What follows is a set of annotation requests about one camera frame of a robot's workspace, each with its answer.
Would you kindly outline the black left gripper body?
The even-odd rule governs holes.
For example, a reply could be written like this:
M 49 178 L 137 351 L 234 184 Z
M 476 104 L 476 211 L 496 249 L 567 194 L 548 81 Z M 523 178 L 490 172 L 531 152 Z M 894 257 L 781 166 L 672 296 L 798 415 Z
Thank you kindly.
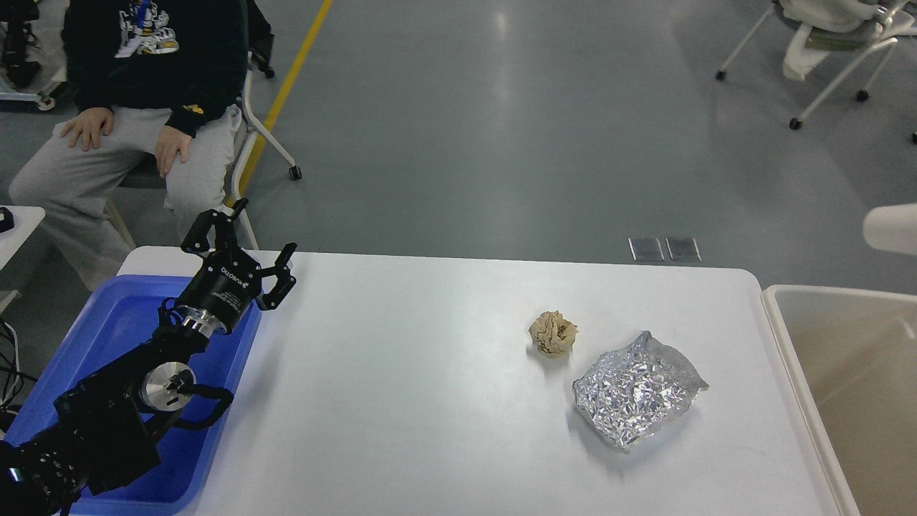
M 229 335 L 261 294 L 261 265 L 243 249 L 215 249 L 175 301 L 181 325 Z

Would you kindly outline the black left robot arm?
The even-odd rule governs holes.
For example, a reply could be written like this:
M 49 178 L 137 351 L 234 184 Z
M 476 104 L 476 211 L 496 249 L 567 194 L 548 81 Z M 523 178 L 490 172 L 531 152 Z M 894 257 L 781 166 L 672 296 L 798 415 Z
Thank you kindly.
M 232 212 L 207 210 L 181 242 L 203 260 L 179 297 L 163 301 L 150 340 L 79 380 L 55 399 L 57 421 L 23 444 L 2 444 L 2 510 L 7 515 L 69 514 L 83 489 L 121 489 L 161 462 L 158 442 L 171 429 L 216 424 L 234 395 L 196 379 L 189 362 L 213 334 L 229 335 L 251 303 L 274 310 L 294 288 L 294 242 L 271 267 L 239 247 Z

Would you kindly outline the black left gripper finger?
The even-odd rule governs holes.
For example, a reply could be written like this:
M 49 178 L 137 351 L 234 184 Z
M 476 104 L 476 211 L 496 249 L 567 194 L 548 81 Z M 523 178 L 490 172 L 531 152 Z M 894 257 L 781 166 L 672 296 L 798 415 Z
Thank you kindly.
M 230 271 L 248 271 L 249 255 L 239 247 L 235 231 L 235 221 L 246 206 L 248 199 L 242 197 L 229 213 L 217 209 L 201 212 L 183 238 L 181 251 L 202 258 L 201 271 L 213 264 L 226 265 Z
M 289 291 L 295 286 L 296 277 L 291 273 L 289 261 L 292 255 L 294 255 L 296 248 L 297 244 L 295 244 L 295 242 L 285 244 L 271 267 L 258 268 L 256 271 L 255 277 L 259 278 L 259 280 L 269 277 L 275 278 L 271 290 L 261 292 L 258 294 L 258 297 L 254 298 L 259 310 L 275 310 L 275 308 L 284 301 L 284 298 L 287 297 Z

